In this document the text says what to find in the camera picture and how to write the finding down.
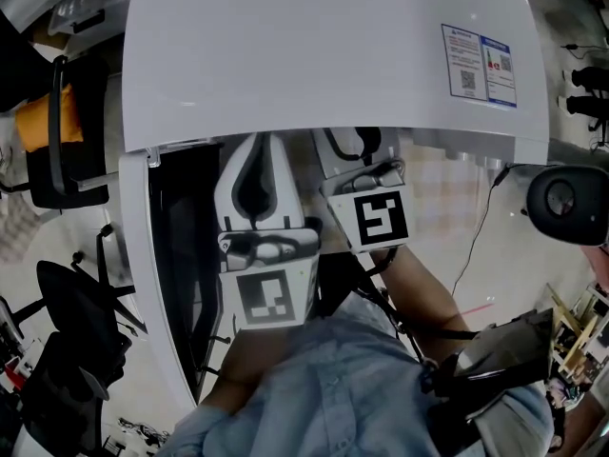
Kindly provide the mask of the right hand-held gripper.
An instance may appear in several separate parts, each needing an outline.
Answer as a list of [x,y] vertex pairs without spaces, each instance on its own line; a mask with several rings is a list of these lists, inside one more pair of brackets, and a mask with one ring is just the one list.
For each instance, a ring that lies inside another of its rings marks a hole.
[[356,154],[356,133],[363,142],[360,160],[336,154],[325,129],[311,131],[324,177],[321,194],[354,253],[396,248],[411,237],[411,185],[404,181],[404,162],[396,155],[395,131],[329,129],[343,155]]

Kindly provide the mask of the black metal-frame chair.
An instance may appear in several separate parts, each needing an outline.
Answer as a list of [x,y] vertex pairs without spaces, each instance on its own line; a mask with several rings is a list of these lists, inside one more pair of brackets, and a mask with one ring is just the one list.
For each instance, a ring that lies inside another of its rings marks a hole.
[[[98,57],[75,60],[63,55],[40,66],[13,67],[2,76],[0,111],[18,111],[27,103],[49,95],[49,145],[26,152],[28,181],[10,186],[0,180],[6,194],[28,191],[36,207],[78,209],[108,201],[104,139],[104,108],[108,66]],[[62,143],[60,103],[63,88],[71,84],[84,141]]]

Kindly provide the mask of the black shoulder bag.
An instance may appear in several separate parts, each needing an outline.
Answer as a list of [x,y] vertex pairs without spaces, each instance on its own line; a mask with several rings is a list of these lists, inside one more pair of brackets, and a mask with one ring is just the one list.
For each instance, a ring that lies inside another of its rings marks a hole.
[[531,310],[478,332],[430,374],[429,388],[470,419],[508,389],[549,378],[554,312]]

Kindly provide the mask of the person's left forearm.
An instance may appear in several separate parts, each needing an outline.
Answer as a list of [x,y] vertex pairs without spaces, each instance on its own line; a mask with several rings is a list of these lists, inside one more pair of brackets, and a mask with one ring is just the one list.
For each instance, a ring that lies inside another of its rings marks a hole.
[[285,358],[292,331],[293,328],[240,331],[201,406],[216,407],[228,414],[241,410],[265,375]]

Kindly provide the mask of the person's light blue shirt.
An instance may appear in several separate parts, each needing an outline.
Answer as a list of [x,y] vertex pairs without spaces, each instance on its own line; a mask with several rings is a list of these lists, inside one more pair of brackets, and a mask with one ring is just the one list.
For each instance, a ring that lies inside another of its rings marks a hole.
[[[197,406],[157,457],[440,457],[457,418],[422,391],[431,367],[410,357],[384,312],[349,294],[293,328],[285,358],[235,414]],[[554,425],[537,384],[507,390],[474,419],[474,457],[543,457]]]

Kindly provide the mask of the person's right forearm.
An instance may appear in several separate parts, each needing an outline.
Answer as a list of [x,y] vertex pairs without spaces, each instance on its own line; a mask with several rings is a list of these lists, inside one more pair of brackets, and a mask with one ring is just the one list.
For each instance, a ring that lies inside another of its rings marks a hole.
[[432,332],[468,331],[469,327],[448,289],[408,247],[397,249],[394,260],[381,277],[423,354],[440,359],[445,352],[456,349],[458,340],[442,339]]

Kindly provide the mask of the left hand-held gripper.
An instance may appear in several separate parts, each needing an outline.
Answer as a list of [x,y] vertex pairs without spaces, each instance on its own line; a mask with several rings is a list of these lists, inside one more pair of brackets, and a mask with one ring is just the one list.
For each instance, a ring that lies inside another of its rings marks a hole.
[[246,138],[227,159],[214,202],[222,231],[236,231],[222,233],[218,244],[223,300],[237,327],[302,325],[315,298],[321,242],[315,229],[302,228],[304,213],[282,138]]

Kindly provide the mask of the wooden stool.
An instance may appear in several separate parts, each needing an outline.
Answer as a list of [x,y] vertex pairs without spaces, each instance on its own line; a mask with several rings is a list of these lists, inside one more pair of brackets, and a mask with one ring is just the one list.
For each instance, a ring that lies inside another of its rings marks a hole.
[[594,382],[609,364],[609,294],[591,283],[569,308],[549,285],[554,304],[553,358],[558,373]]

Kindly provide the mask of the orange cushion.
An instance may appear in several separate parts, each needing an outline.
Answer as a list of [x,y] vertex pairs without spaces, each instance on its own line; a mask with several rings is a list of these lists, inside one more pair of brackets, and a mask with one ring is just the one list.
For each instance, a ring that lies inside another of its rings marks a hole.
[[[63,88],[60,105],[61,142],[83,142],[83,131],[71,84]],[[26,152],[35,152],[47,147],[49,145],[49,95],[21,107],[15,112],[15,123]]]

